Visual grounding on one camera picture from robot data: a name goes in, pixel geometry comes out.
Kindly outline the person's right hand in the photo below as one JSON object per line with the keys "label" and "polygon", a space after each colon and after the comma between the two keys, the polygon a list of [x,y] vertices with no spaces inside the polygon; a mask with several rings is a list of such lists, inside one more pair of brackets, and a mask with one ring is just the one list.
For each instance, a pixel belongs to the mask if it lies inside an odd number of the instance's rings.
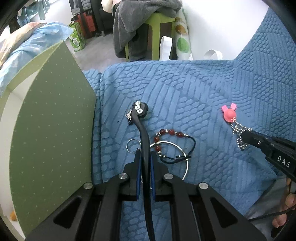
{"label": "person's right hand", "polygon": [[[295,205],[295,194],[291,193],[292,181],[290,178],[286,178],[286,185],[283,196],[280,201],[280,211],[287,210]],[[283,226],[287,222],[287,214],[281,214],[276,216],[272,224],[275,228]]]}

